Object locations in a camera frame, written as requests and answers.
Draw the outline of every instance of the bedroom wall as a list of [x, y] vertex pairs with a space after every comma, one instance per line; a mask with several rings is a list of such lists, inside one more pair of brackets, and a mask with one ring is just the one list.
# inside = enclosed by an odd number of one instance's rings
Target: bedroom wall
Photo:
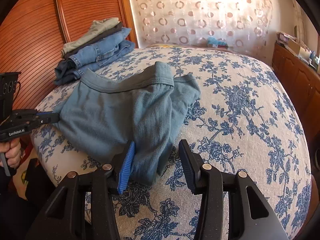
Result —
[[294, 36], [294, 7], [292, 0], [271, 0], [273, 5], [272, 20], [269, 25], [265, 63], [271, 65], [276, 32], [283, 31]]
[[302, 11], [302, 19], [304, 31], [306, 33], [306, 45], [310, 50], [317, 52], [318, 32], [304, 11]]

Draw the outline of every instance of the floral bedspread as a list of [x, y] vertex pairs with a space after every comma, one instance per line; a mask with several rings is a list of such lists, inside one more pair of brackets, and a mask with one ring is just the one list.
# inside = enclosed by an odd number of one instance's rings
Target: floral bedspread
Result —
[[[156, 185], [134, 181], [114, 197], [119, 233], [125, 240], [193, 239], [201, 196], [187, 188], [178, 155], [186, 139], [193, 152], [220, 171], [247, 171], [256, 181], [292, 239], [302, 226], [311, 192], [310, 160], [300, 120], [284, 88], [264, 63], [228, 52], [192, 48], [135, 49], [100, 73], [122, 80], [155, 61], [172, 75], [192, 73], [201, 96], [191, 105], [165, 171]], [[38, 106], [50, 111], [68, 98], [76, 83], [55, 88]], [[43, 167], [55, 185], [69, 171], [100, 165], [75, 149], [61, 132], [45, 125], [32, 134]], [[228, 197], [224, 199], [223, 239], [228, 238]], [[90, 221], [90, 194], [86, 219]]]

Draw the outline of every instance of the wooden wardrobe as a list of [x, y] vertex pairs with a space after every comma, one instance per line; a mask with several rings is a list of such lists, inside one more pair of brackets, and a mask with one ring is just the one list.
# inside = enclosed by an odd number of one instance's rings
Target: wooden wardrobe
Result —
[[109, 17], [132, 28], [137, 44], [129, 0], [19, 0], [0, 26], [0, 73], [22, 72], [13, 108], [34, 108], [50, 93], [63, 44]]
[[320, 76], [287, 49], [275, 44], [274, 72], [299, 116], [308, 144], [320, 132]]

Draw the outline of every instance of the box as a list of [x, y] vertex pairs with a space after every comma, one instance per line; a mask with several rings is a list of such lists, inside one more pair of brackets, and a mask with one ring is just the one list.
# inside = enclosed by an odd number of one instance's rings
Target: box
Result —
[[218, 47], [218, 45], [216, 45], [216, 44], [208, 44], [208, 48], [217, 48]]
[[311, 54], [310, 51], [304, 49], [303, 47], [301, 47], [298, 43], [296, 43], [293, 40], [288, 41], [288, 46], [290, 49], [292, 49], [297, 54], [297, 56], [304, 58], [306, 61], [309, 60], [310, 54]]
[[297, 38], [292, 37], [291, 35], [285, 32], [277, 32], [277, 36], [278, 36], [278, 40], [284, 44], [288, 44], [289, 40], [293, 40], [293, 41], [297, 40]]

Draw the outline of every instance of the blue object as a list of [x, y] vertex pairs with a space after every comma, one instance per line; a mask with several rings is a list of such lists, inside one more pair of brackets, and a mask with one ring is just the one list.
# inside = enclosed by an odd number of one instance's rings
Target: blue object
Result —
[[221, 46], [226, 46], [227, 43], [224, 41], [218, 41], [217, 39], [215, 39], [214, 37], [210, 36], [208, 37], [208, 44], [213, 44], [213, 45], [221, 45]]
[[123, 193], [123, 191], [127, 188], [128, 185], [128, 180], [131, 174], [131, 164], [135, 154], [135, 149], [135, 143], [134, 141], [132, 141], [128, 149], [127, 155], [125, 156], [121, 170], [119, 172], [119, 182], [117, 190], [120, 195]]
[[172, 78], [172, 68], [159, 61], [123, 80], [87, 70], [70, 97], [54, 109], [60, 113], [54, 126], [100, 163], [110, 163], [133, 140], [130, 178], [151, 186], [162, 176], [188, 108], [199, 96], [191, 74]]
[[316, 56], [316, 53], [313, 51], [313, 52], [310, 54], [310, 58], [313, 60], [315, 56]]

